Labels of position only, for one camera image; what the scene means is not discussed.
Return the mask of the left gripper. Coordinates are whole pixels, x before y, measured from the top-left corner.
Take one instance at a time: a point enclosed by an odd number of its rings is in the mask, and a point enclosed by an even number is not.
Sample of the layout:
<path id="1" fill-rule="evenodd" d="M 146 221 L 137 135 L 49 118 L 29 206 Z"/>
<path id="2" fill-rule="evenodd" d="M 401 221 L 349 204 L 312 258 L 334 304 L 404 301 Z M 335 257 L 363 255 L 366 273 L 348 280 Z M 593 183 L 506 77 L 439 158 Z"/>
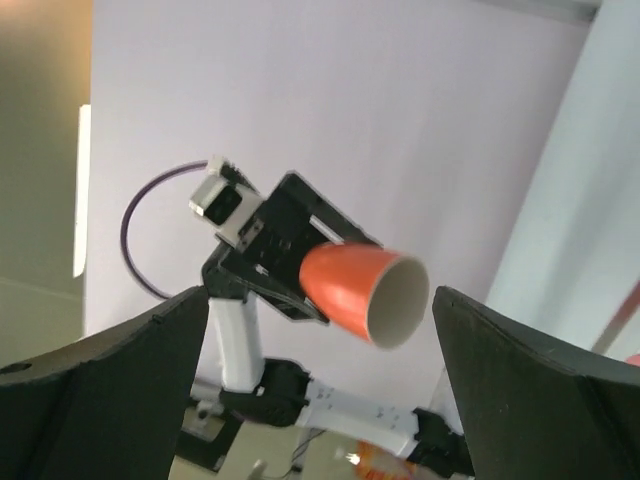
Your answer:
<path id="1" fill-rule="evenodd" d="M 315 218 L 342 242 L 380 243 L 345 216 L 295 171 L 284 175 L 257 211 L 244 221 L 236 245 L 216 247 L 201 270 L 211 299 L 261 297 L 292 321 L 330 320 L 303 291 L 299 273 L 304 257 L 332 242 L 314 226 Z"/>

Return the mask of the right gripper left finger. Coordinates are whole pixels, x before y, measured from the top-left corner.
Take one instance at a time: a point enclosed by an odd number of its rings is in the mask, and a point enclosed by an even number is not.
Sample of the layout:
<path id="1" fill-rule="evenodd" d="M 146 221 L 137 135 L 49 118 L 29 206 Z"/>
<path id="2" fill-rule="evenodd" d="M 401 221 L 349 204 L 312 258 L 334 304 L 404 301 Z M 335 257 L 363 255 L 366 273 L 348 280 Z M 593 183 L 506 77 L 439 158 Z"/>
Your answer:
<path id="1" fill-rule="evenodd" d="M 165 479 L 208 319 L 204 288 L 1 370 L 4 479 Z"/>

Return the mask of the pink cream floral plate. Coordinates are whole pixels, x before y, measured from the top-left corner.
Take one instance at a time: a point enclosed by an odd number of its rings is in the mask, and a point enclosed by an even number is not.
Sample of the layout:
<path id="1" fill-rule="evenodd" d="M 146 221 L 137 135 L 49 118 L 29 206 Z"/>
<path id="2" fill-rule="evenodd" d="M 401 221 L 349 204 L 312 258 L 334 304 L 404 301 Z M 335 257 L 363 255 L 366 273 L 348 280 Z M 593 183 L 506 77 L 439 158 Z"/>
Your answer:
<path id="1" fill-rule="evenodd" d="M 632 319 L 638 306 L 639 283 L 636 283 L 594 343 L 591 351 L 599 355 L 604 355 Z"/>

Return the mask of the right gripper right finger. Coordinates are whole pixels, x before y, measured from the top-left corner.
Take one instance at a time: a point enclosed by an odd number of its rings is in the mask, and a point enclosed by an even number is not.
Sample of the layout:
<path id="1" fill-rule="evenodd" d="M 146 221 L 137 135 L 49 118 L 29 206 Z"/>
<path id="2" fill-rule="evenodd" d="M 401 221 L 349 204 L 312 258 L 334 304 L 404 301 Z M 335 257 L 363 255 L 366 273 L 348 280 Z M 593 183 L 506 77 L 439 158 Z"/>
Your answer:
<path id="1" fill-rule="evenodd" d="M 638 478 L 638 367 L 450 287 L 432 311 L 476 478 Z"/>

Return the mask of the orange white mug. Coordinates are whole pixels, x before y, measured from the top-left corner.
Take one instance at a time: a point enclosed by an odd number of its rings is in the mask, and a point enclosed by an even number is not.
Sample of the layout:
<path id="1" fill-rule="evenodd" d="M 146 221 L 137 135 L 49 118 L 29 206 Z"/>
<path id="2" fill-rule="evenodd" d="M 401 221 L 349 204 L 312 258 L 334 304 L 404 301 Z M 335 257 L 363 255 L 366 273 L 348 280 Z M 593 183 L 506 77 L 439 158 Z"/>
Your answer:
<path id="1" fill-rule="evenodd" d="M 331 322 L 383 350 L 415 333 L 429 299 L 421 260 L 373 245 L 318 246 L 304 257 L 299 281 Z"/>

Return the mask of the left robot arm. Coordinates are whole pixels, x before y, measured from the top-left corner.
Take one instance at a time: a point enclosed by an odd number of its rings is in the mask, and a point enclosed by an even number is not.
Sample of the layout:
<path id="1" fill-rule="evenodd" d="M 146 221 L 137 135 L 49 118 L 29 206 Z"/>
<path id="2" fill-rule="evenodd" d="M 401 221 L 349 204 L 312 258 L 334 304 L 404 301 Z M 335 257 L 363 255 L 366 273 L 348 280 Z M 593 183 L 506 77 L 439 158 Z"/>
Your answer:
<path id="1" fill-rule="evenodd" d="M 222 405 L 273 427 L 333 431 L 443 478 L 472 476 L 464 437 L 438 413 L 406 410 L 335 389 L 295 361 L 264 356 L 256 304 L 287 319 L 335 324 L 390 350 L 424 318 L 429 280 L 412 256 L 385 249 L 298 173 L 262 196 L 230 165 L 190 199 L 218 246 L 201 276 L 217 330 Z"/>

